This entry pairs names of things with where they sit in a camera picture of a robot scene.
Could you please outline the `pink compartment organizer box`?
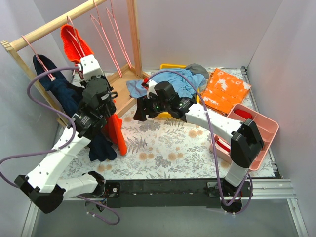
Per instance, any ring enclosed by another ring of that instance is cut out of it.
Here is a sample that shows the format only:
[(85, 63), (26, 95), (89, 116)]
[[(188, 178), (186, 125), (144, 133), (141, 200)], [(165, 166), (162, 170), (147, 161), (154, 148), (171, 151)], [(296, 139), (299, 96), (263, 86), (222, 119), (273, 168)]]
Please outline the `pink compartment organizer box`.
[[(265, 156), (268, 153), (270, 145), (271, 145), (271, 143), (272, 143), (272, 141), (273, 141), (274, 137), (276, 136), (276, 133), (279, 129), (279, 125), (274, 120), (262, 115), (261, 113), (259, 113), (257, 111), (254, 111), (254, 110), (252, 110), (252, 109), (250, 109), (242, 104), (235, 104), (233, 106), (232, 110), (228, 113), (228, 115), (227, 115), (228, 118), (238, 120), (233, 115), (233, 110), (235, 110), (235, 109), (246, 110), (253, 115), (254, 118), (252, 120), (254, 120), (254, 122), (256, 123), (258, 130), (260, 132), (260, 135), (264, 141), (264, 146), (263, 146), (262, 150), (260, 151), (258, 156), (255, 158), (255, 160), (252, 162), (252, 164), (249, 168), (250, 171), (257, 171), (260, 168), (261, 164), (263, 163), (263, 161), (265, 159)], [(218, 137), (217, 135), (215, 135), (215, 141), (218, 140), (219, 138), (221, 138), (221, 137)], [(231, 164), (232, 160), (231, 160), (230, 154), (223, 153), (223, 152), (219, 151), (218, 149), (216, 149), (216, 151), (217, 151), (217, 155), (219, 158), (221, 158), (222, 160)]]

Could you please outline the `orange worn folded cloth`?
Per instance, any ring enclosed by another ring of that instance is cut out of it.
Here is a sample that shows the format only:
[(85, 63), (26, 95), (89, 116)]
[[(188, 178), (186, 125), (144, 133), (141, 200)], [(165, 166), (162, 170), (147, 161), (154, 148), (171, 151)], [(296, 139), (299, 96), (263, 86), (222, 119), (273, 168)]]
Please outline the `orange worn folded cloth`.
[(245, 99), (250, 89), (250, 84), (217, 68), (201, 95), (206, 106), (227, 115), (235, 104)]

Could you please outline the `navy blue garment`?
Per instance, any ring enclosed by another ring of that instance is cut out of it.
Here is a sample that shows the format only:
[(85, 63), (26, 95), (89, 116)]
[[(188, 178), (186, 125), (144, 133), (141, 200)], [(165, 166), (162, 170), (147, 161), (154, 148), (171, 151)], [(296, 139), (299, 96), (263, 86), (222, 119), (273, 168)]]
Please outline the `navy blue garment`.
[[(52, 75), (56, 77), (51, 81), (48, 76), (39, 79), (40, 84), (46, 91), (50, 91), (58, 102), (61, 104), (66, 115), (74, 119), (79, 102), (82, 99), (82, 92), (85, 88), (75, 86), (67, 81), (65, 76), (60, 72), (53, 72)], [(94, 79), (107, 79), (105, 76)], [(102, 129), (99, 131), (77, 131), (79, 137), (85, 137), (90, 140), (87, 145), (90, 148), (89, 158), (91, 161), (106, 159), (115, 160), (117, 158), (116, 151), (112, 148), (112, 142), (107, 140), (103, 135)]]

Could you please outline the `yellow plastic tray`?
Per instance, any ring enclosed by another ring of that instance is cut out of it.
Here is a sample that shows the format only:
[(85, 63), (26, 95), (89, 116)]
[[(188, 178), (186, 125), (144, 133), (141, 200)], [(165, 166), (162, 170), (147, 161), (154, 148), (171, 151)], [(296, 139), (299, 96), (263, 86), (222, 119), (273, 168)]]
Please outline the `yellow plastic tray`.
[[(186, 67), (186, 65), (176, 65), (176, 64), (161, 64), (160, 65), (160, 70), (162, 69), (174, 69), (174, 68), (179, 68), (179, 69), (184, 69)], [(160, 113), (159, 118), (172, 118), (172, 116), (168, 113), (168, 112), (163, 112), (163, 113)]]

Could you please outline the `red white cloth in organizer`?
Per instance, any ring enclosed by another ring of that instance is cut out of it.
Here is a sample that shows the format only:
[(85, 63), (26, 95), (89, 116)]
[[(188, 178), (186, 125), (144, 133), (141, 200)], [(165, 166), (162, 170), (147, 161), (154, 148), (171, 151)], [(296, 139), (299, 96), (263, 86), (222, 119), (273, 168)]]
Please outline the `red white cloth in organizer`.
[(229, 144), (227, 144), (221, 138), (219, 138), (218, 140), (215, 141), (215, 147), (219, 151), (226, 153), (226, 154), (230, 154), (230, 152), (231, 152), (231, 146)]

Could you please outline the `pink hanger with navy garment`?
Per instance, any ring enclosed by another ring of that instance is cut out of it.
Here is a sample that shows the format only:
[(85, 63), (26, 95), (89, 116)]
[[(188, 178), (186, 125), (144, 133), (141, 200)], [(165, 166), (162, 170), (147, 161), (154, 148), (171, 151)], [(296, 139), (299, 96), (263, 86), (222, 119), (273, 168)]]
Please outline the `pink hanger with navy garment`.
[[(41, 64), (41, 67), (44, 69), (45, 72), (48, 71), (48, 68), (46, 67), (46, 65), (42, 62), (42, 60), (40, 59), (39, 55), (36, 53), (36, 51), (34, 50), (34, 48), (31, 46), (31, 44), (29, 43), (29, 41), (26, 39), (26, 37), (24, 35), (21, 36), (21, 38), (24, 40), (24, 42), (27, 43), (27, 45), (31, 48), (32, 52), (34, 53), (37, 61)], [(48, 77), (50, 78), (51, 81), (54, 81), (56, 79), (56, 77), (54, 77), (52, 74), (48, 74)]]

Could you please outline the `orange mesh shorts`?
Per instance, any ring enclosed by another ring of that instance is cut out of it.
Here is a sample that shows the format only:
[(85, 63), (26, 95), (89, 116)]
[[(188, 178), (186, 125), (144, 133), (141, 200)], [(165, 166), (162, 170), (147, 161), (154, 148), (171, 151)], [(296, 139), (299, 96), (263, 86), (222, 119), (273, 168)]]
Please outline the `orange mesh shorts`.
[[(78, 30), (71, 24), (64, 24), (61, 27), (61, 38), (64, 44), (64, 51), (67, 58), (79, 64), (81, 58), (93, 55), (92, 50), (87, 46), (84, 40), (79, 36)], [(127, 145), (121, 131), (122, 119), (117, 114), (106, 118), (107, 124), (102, 128), (102, 133), (109, 137), (109, 140), (118, 145), (122, 156), (127, 153)]]

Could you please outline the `grey garment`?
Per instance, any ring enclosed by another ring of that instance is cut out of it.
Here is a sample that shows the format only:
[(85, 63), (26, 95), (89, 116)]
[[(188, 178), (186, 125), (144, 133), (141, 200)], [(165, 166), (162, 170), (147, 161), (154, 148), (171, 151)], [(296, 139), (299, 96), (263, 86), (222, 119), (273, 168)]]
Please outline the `grey garment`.
[(192, 63), (185, 67), (186, 70), (189, 70), (193, 75), (201, 74), (205, 79), (209, 79), (210, 75), (205, 67), (200, 64)]

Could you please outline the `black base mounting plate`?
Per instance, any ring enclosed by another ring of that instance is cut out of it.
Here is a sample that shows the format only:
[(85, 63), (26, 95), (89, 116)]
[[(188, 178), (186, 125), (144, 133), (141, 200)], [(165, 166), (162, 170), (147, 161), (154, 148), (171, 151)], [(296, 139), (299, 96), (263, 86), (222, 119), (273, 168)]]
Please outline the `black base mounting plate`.
[(83, 196), (103, 201), (109, 208), (223, 207), (215, 178), (108, 180), (100, 197)]

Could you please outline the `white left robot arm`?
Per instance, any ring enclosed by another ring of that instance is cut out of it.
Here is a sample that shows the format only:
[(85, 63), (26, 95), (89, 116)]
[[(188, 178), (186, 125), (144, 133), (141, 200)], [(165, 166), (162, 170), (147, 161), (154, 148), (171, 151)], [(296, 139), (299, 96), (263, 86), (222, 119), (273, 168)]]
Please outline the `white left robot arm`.
[(92, 77), (82, 92), (77, 111), (72, 120), (76, 128), (67, 126), (55, 151), (46, 155), (41, 163), (27, 175), (18, 175), (15, 184), (45, 214), (54, 211), (63, 200), (81, 194), (101, 197), (105, 191), (105, 179), (95, 171), (68, 180), (60, 176), (71, 161), (86, 146), (90, 148), (91, 161), (117, 157), (112, 143), (103, 135), (106, 119), (116, 112), (112, 91), (104, 76)]

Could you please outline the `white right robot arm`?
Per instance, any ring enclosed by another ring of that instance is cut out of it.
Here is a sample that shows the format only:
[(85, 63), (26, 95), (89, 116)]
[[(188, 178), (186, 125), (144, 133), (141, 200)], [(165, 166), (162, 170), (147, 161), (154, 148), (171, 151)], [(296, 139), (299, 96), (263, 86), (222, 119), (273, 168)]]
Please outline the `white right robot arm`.
[(174, 119), (212, 131), (230, 145), (232, 163), (222, 188), (229, 196), (237, 195), (252, 162), (264, 146), (256, 123), (251, 119), (239, 121), (227, 118), (211, 109), (205, 109), (193, 98), (180, 97), (167, 81), (156, 83), (145, 80), (141, 86), (145, 88), (146, 94), (137, 98), (137, 110), (133, 117), (135, 120), (146, 121), (167, 112)]

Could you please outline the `light blue shorts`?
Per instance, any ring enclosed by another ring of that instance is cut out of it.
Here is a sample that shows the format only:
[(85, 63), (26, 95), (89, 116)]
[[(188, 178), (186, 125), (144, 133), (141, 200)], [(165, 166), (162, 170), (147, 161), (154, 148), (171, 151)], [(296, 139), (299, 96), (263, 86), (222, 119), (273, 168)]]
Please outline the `light blue shorts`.
[[(196, 93), (192, 86), (198, 89), (206, 83), (206, 78), (202, 74), (193, 75), (190, 70), (179, 68), (160, 70), (159, 74), (154, 76), (152, 80), (157, 83), (167, 81), (173, 86), (175, 92), (180, 97), (189, 98), (192, 98)], [(142, 82), (142, 80), (129, 80), (126, 83), (131, 97), (139, 98), (147, 94), (147, 89), (142, 86)]]

